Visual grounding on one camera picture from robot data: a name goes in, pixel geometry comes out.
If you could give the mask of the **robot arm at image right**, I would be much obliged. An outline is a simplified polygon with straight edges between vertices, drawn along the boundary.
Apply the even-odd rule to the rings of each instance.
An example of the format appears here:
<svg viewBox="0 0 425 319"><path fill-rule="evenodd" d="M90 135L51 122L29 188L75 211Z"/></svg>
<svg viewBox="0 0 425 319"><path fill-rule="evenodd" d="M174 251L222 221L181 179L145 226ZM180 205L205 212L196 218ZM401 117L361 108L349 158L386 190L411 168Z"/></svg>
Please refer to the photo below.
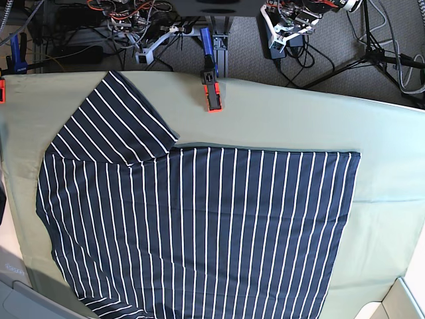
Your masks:
<svg viewBox="0 0 425 319"><path fill-rule="evenodd" d="M264 36L262 46L267 59L286 56L286 47L301 47L324 14L356 11L361 1L266 1L260 8L258 26Z"/></svg>

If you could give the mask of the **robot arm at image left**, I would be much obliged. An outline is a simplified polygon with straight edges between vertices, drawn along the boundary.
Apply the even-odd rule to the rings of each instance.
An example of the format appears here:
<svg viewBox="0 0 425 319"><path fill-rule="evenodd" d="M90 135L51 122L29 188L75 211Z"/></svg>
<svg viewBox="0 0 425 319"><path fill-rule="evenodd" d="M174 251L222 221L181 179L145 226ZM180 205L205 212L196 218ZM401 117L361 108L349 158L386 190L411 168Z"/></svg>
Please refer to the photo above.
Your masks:
<svg viewBox="0 0 425 319"><path fill-rule="evenodd" d="M200 17L183 17L169 1L87 1L89 9L106 18L106 38L136 62L151 65L154 51L182 37L200 36Z"/></svg>

